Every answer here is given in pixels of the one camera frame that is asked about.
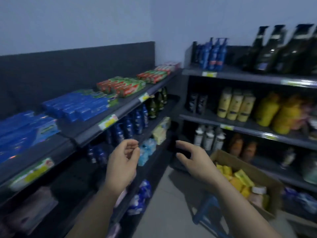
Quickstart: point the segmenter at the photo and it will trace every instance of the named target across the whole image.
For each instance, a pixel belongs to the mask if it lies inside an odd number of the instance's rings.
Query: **price tag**
[[[144,93],[139,97],[139,100],[141,103],[143,103],[145,100],[147,100],[149,98],[149,94],[148,93]]]
[[[101,121],[98,126],[101,130],[105,130],[106,128],[108,128],[109,126],[113,125],[114,123],[116,123],[118,121],[118,117],[113,114],[113,115],[109,115],[108,117],[106,117],[103,121]]]
[[[269,134],[269,133],[263,133],[263,134],[261,135],[261,137],[264,138],[264,139],[270,139],[270,140],[274,140],[274,141],[277,141],[277,140],[278,140],[278,138],[277,138],[276,135],[274,135],[274,134]]]
[[[202,76],[203,77],[216,78],[217,77],[217,73],[215,73],[215,72],[203,72]]]
[[[282,85],[295,86],[295,87],[307,87],[313,84],[311,80],[292,80],[292,79],[282,79]]]
[[[232,125],[226,125],[226,124],[220,124],[220,128],[223,128],[223,129],[226,129],[226,130],[231,130],[231,131],[233,131],[234,129],[235,129],[235,127],[234,126],[232,126]]]
[[[9,188],[13,191],[19,191],[42,176],[53,166],[53,160],[51,158],[46,158],[13,177]]]

